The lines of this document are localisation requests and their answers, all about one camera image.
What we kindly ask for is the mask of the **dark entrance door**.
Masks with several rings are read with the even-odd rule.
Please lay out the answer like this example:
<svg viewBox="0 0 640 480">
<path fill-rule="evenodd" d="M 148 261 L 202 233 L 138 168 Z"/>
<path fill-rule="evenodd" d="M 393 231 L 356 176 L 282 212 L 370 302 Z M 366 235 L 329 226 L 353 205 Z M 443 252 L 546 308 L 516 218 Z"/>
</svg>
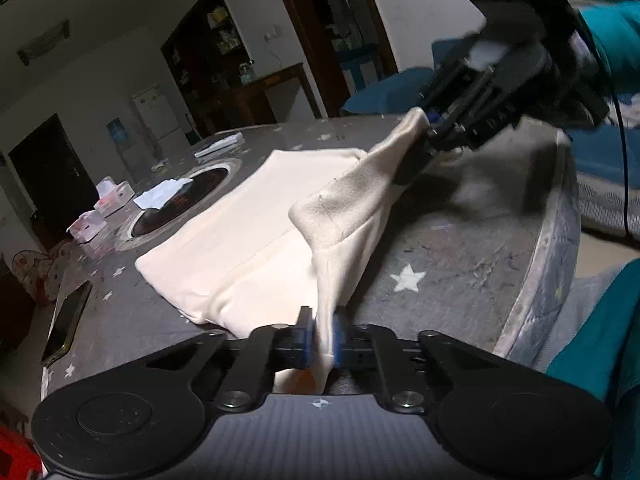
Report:
<svg viewBox="0 0 640 480">
<path fill-rule="evenodd" d="M 29 221 L 45 248 L 70 237 L 67 228 L 98 200 L 88 171 L 52 115 L 9 151 L 9 159 L 35 206 Z"/>
</svg>

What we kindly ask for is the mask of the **cream garment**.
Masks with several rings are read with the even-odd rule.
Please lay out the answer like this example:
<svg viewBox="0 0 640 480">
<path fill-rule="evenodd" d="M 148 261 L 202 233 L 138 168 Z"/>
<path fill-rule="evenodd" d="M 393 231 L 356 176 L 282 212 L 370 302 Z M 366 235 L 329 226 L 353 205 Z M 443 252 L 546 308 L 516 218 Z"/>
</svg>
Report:
<svg viewBox="0 0 640 480">
<path fill-rule="evenodd" d="M 273 151 L 254 174 L 137 258 L 155 291 L 195 324 L 239 338 L 293 324 L 311 310 L 309 370 L 286 368 L 274 388 L 319 393 L 335 362 L 333 317 L 346 304 L 404 192 L 394 181 L 431 125 L 413 107 L 370 151 Z"/>
</svg>

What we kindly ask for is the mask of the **loose white tissue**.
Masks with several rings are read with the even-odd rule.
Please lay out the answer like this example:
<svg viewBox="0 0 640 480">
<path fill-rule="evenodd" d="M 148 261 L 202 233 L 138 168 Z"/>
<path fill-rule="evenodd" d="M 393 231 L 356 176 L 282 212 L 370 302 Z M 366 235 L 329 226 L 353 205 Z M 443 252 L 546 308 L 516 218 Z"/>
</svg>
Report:
<svg viewBox="0 0 640 480">
<path fill-rule="evenodd" d="M 142 210 L 162 209 L 184 186 L 193 182 L 191 178 L 163 180 L 154 188 L 134 198 L 134 203 Z"/>
</svg>

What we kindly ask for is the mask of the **round black induction cooktop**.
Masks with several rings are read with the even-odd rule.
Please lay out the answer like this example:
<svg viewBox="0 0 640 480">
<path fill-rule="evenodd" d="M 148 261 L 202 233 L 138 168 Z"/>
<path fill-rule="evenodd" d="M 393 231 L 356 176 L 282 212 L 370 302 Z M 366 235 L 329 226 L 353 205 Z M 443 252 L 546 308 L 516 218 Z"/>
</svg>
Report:
<svg viewBox="0 0 640 480">
<path fill-rule="evenodd" d="M 181 226 L 211 205 L 233 181 L 242 167 L 239 158 L 217 159 L 184 175 L 190 182 L 160 209 L 136 209 L 115 231 L 114 249 L 126 252 Z"/>
</svg>

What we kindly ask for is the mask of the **white refrigerator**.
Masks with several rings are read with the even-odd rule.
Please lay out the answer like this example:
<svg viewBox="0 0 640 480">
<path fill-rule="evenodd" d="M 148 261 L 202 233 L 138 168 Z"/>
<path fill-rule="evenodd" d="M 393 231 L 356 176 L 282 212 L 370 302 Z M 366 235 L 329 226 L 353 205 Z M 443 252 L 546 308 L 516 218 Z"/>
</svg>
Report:
<svg viewBox="0 0 640 480">
<path fill-rule="evenodd" d="M 190 146 L 167 96 L 158 84 L 135 94 L 132 102 L 142 122 L 166 155 L 182 152 Z"/>
</svg>

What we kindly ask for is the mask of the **water dispenser with blue bottle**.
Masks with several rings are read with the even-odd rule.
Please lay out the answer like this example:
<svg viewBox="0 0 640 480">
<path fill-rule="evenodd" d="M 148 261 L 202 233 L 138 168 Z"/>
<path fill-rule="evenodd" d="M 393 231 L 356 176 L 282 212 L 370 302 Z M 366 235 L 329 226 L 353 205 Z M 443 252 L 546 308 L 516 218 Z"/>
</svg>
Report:
<svg viewBox="0 0 640 480">
<path fill-rule="evenodd" d="M 127 131 L 119 118 L 109 122 L 106 128 L 128 174 L 132 180 L 140 181 L 145 172 L 142 145 Z"/>
</svg>

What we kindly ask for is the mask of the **strawberry print pet bed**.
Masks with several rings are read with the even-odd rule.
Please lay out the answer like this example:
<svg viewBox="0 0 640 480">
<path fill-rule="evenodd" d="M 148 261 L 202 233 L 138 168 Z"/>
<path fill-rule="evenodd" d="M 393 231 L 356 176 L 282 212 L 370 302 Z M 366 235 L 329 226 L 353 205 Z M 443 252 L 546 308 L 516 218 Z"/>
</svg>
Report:
<svg viewBox="0 0 640 480">
<path fill-rule="evenodd" d="M 72 248 L 64 240 L 46 254 L 23 250 L 14 256 L 11 270 L 38 306 L 55 304 Z"/>
</svg>

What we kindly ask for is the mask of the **white remote control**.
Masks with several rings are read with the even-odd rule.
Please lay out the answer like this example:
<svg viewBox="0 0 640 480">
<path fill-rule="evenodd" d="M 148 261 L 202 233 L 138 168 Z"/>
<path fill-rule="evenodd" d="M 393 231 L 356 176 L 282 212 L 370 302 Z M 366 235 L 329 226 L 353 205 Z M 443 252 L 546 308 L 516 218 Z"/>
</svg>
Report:
<svg viewBox="0 0 640 480">
<path fill-rule="evenodd" d="M 230 136 L 226 136 L 223 139 L 217 140 L 214 143 L 206 146 L 206 148 L 202 148 L 201 150 L 194 153 L 195 158 L 204 158 L 209 155 L 213 155 L 220 151 L 226 150 L 227 148 L 234 148 L 237 145 L 241 145 L 244 143 L 244 136 L 242 132 L 236 132 L 230 134 Z"/>
</svg>

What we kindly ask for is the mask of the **pink tissue box with tissue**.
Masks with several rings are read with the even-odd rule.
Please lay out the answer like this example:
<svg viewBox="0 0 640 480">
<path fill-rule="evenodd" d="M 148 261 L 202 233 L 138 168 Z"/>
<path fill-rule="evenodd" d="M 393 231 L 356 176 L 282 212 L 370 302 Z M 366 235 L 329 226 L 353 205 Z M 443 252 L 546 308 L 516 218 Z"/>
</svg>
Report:
<svg viewBox="0 0 640 480">
<path fill-rule="evenodd" d="M 115 183 L 111 177 L 102 179 L 96 185 L 96 190 L 99 200 L 94 204 L 93 209 L 103 217 L 108 217 L 122 209 L 134 197 L 134 189 L 128 181 Z"/>
</svg>

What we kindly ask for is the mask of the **red plastic stool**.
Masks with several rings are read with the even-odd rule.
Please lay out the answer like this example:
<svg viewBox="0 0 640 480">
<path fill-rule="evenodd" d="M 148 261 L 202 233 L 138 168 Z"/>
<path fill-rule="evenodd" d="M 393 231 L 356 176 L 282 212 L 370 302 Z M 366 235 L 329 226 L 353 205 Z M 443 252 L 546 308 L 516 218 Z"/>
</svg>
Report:
<svg viewBox="0 0 640 480">
<path fill-rule="evenodd" d="M 32 441 L 7 426 L 0 426 L 0 478 L 36 480 L 42 478 L 42 465 Z"/>
</svg>

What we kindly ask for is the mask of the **black smartphone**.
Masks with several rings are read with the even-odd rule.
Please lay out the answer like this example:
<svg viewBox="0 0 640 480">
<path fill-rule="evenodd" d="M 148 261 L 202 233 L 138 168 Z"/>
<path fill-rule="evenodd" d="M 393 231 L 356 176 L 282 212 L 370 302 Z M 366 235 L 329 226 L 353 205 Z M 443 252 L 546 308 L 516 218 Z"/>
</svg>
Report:
<svg viewBox="0 0 640 480">
<path fill-rule="evenodd" d="M 43 350 L 41 357 L 43 367 L 51 366 L 70 352 L 91 292 L 92 283 L 84 281 L 64 299 Z"/>
</svg>

